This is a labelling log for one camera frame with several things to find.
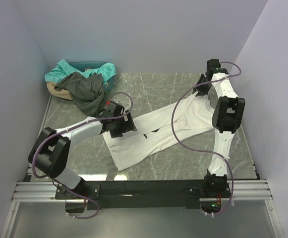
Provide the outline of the white polo shirt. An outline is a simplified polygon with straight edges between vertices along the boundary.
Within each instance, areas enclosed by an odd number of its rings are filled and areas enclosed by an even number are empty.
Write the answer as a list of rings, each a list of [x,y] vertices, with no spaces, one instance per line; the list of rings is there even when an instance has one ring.
[[[137,131],[123,137],[103,138],[118,171],[123,171],[146,157],[177,144],[176,137],[184,141],[213,129],[214,109],[206,96],[194,95],[179,104],[171,104],[134,118]]]

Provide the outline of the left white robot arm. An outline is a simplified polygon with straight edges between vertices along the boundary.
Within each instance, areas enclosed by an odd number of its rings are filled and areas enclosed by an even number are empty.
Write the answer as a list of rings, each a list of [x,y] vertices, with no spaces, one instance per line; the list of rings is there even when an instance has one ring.
[[[85,180],[67,166],[71,148],[89,137],[105,132],[108,132],[111,138],[118,138],[136,130],[130,110],[109,101],[107,107],[94,117],[87,117],[66,128],[44,128],[28,156],[28,161],[35,176],[36,169],[39,169],[45,176],[63,184],[69,190],[84,195],[88,190]]]

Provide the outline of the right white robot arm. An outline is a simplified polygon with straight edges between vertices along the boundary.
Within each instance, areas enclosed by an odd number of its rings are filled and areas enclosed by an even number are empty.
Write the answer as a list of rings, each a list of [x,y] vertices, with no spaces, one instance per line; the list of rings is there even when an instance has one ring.
[[[230,77],[228,70],[221,67],[218,59],[210,59],[207,61],[206,73],[200,75],[193,89],[196,96],[201,97],[208,95],[210,89],[214,88],[218,97],[212,116],[214,153],[204,177],[203,188],[203,192],[209,197],[229,191],[229,167],[226,161],[229,159],[232,139],[241,126],[245,108],[245,99],[235,93]]]

